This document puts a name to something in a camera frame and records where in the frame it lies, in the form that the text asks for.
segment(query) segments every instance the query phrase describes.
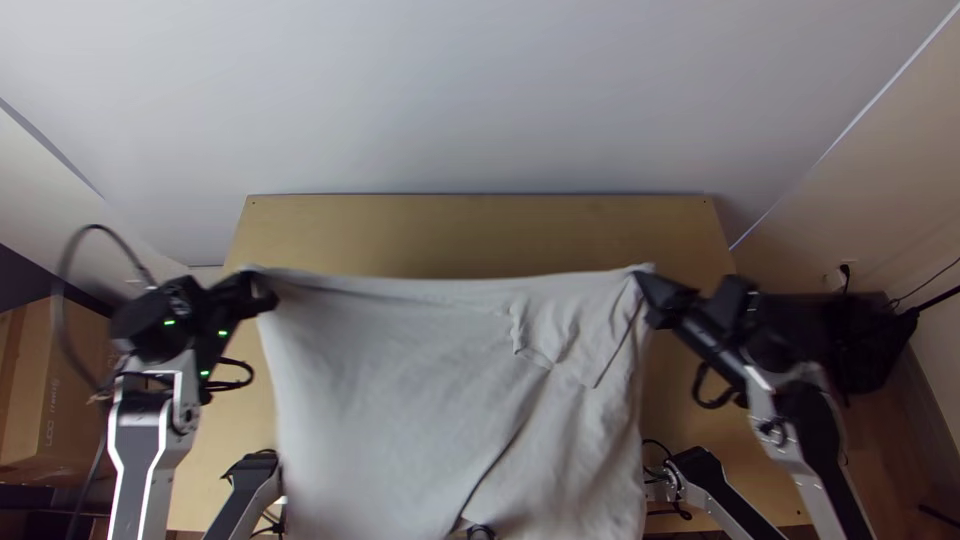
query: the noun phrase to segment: cardboard box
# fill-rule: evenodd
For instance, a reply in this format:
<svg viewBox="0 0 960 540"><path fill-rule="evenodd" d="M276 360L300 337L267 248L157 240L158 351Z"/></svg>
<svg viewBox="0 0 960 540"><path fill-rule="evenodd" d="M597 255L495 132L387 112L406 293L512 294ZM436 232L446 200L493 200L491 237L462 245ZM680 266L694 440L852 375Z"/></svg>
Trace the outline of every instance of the cardboard box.
<svg viewBox="0 0 960 540"><path fill-rule="evenodd" d="M0 313L0 482L82 484L105 427L98 405L87 403L90 389L60 352L51 301ZM104 380L116 358L109 320L69 300L66 318L81 361ZM110 470L106 454L101 467Z"/></svg>

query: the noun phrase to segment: black cable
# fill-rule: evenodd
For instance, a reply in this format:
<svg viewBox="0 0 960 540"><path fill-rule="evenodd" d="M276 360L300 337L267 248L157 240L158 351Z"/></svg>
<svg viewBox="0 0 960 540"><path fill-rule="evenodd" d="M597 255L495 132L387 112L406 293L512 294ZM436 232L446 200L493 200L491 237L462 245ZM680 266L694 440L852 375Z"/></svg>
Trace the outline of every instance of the black cable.
<svg viewBox="0 0 960 540"><path fill-rule="evenodd" d="M900 302L902 302L902 301L906 300L907 298L913 296L913 295L914 295L915 293L917 293L920 289L926 287L926 286L929 285L931 282L933 282L933 280L935 280L935 279L937 279L938 277L942 276L944 272L946 272L947 270L949 270L949 269L953 268L954 266L956 266L957 263L960 263L960 257L957 257L956 259L953 260L952 263L944 266L942 269L940 269L939 272L937 272L936 274L934 274L933 276L931 276L930 279L928 279L928 280L924 281L923 283L921 283L918 287L916 287L916 288L913 289L912 291L908 292L907 294L905 294L905 295L903 295L903 296L901 296L901 297L894 298L894 299L891 300L887 305L890 306L890 307L892 307L892 308L894 308L894 309L900 307Z"/></svg>
<svg viewBox="0 0 960 540"><path fill-rule="evenodd" d="M690 389L690 395L693 397L693 401L704 409L719 409L720 407L723 407L729 403L730 400L737 395L737 390L733 386L730 386L714 399L709 401L704 400L700 397L700 389L703 387L703 382L706 380L707 373L709 372L710 364L707 364L706 362L700 362L700 365L697 366L697 373L693 377L693 387Z"/></svg>
<svg viewBox="0 0 960 540"><path fill-rule="evenodd" d="M207 381L203 387L208 392L228 392L230 390L237 390L245 386L250 386L253 383L254 371L253 367L246 362L241 362L240 360L233 360L231 358L221 358L221 364L226 364L228 366L237 366L243 368L247 372L247 378L243 381L227 382L227 381Z"/></svg>
<svg viewBox="0 0 960 540"><path fill-rule="evenodd" d="M58 279L54 280L52 287L53 290L51 291L53 299L50 303L50 314L51 318L53 319L53 331L54 336L56 337L57 345L60 347L67 364L69 364L73 371L76 372L77 376L83 381L83 383L89 387L91 393L97 395L101 391L101 385L97 383L95 377L90 373L89 370L87 370L86 366L83 365L83 361L80 360L76 349L73 348L73 343L70 340L70 333L67 326L65 307L66 284L67 277L70 274L70 266L73 264L73 259L76 256L77 248L79 247L80 242L91 231L102 231L114 242L116 242L116 244L133 264L134 269L144 283L150 287L156 287L157 282L153 279L153 275L150 274L150 271L147 269L147 267L140 262L140 259L137 258L137 255L132 249L130 249L130 246L128 246L127 243L124 242L123 239L120 238L120 236L109 227L96 224L86 225L78 229L67 240L67 244L63 248L63 252L60 255L60 260L56 267ZM100 434L100 443L97 447L97 453L94 456L93 463L90 465L90 470L87 472L87 477L84 479L83 486L80 488L77 503L73 508L73 513L70 515L70 522L67 525L67 540L74 540L74 536L76 536L78 520L80 513L83 511L83 504L86 501L87 493L90 491L90 486L93 484L93 481L96 477L97 470L100 468L100 462L103 460L103 451L107 444L106 406L101 406L100 411L103 416L104 428Z"/></svg>
<svg viewBox="0 0 960 540"><path fill-rule="evenodd" d="M843 274L843 278L844 278L844 279L843 279L843 292L842 292L841 294L843 294L844 296L846 296L846 295L847 295L847 292L850 290L850 265L849 265L849 264L841 264L837 269L840 270L840 273L841 273L841 274Z"/></svg>
<svg viewBox="0 0 960 540"><path fill-rule="evenodd" d="M644 446L644 445L646 445L646 444L652 444L652 445L654 445L654 446L659 446L660 449L663 450L663 453L667 455L667 459L670 459L670 458L673 457L673 452L671 452L670 449L667 448L667 446L666 446L665 444L663 444L662 442L660 442L660 441L658 441L658 440L656 440L656 439L643 439L643 440L640 442L640 446L641 446L641 447ZM649 481L649 480L648 480L648 481L644 481L644 484L656 484L657 482L663 482L663 481L665 481L665 480L669 480L669 479L670 479L669 476L666 476L666 475L663 475L663 474L654 472L650 467L647 467L646 465L643 466L643 472L649 474L649 475L653 478L652 481Z"/></svg>
<svg viewBox="0 0 960 540"><path fill-rule="evenodd" d="M680 508L680 503L673 501L673 508L670 510L651 510L647 512L648 516L668 516L668 515L678 515L680 519L684 521L690 521L693 519L693 514L687 512L683 508Z"/></svg>

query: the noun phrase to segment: white wall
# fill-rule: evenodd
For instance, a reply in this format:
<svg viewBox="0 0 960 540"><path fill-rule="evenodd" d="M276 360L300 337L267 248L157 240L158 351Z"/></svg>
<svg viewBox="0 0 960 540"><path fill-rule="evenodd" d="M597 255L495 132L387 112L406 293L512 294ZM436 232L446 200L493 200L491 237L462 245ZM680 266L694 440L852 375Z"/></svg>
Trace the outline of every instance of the white wall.
<svg viewBox="0 0 960 540"><path fill-rule="evenodd" d="M186 272L143 242L99 195L0 110L0 243L53 272L67 238L88 223L114 228L157 279ZM132 279L136 276L123 253L97 233L81 245L70 281L110 299L139 294L139 285L125 282Z"/></svg>
<svg viewBox="0 0 960 540"><path fill-rule="evenodd" d="M960 19L734 249L765 287L822 291L844 259L854 290L902 295L960 256ZM960 268L904 302L960 283ZM960 298L924 313L911 346L960 446Z"/></svg>

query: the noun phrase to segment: wooden tabletop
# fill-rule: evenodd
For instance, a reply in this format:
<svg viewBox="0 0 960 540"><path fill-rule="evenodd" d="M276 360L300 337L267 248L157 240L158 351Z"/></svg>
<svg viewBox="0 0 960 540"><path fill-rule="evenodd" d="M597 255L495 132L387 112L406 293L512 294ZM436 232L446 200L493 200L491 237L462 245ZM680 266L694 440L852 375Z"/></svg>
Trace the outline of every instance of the wooden tabletop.
<svg viewBox="0 0 960 540"><path fill-rule="evenodd" d="M733 259L713 202L703 196L280 195L249 197L225 265L247 263L326 274L500 278L608 270L652 261L657 271L710 293ZM255 382L203 409L193 450L177 469L168 528L202 531L230 493L219 476L244 453L274 446L270 374L254 324L227 356L249 362ZM745 414L707 411L690 398L698 358L667 332L644 356L644 437L674 451L701 445L730 482L777 526L810 522L790 477L763 453ZM229 376L229 367L219 375ZM708 377L704 395L723 384ZM648 450L650 459L662 459ZM714 530L652 516L647 532Z"/></svg>

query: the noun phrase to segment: wrinkled fabric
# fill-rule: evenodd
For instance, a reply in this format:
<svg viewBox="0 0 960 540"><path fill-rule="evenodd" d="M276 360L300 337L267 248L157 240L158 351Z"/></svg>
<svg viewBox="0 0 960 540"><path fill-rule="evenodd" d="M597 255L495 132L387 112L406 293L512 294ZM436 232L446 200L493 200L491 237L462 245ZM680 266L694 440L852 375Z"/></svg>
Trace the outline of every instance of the wrinkled fabric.
<svg viewBox="0 0 960 540"><path fill-rule="evenodd" d="M631 273L402 280L258 270L291 538L639 538Z"/></svg>

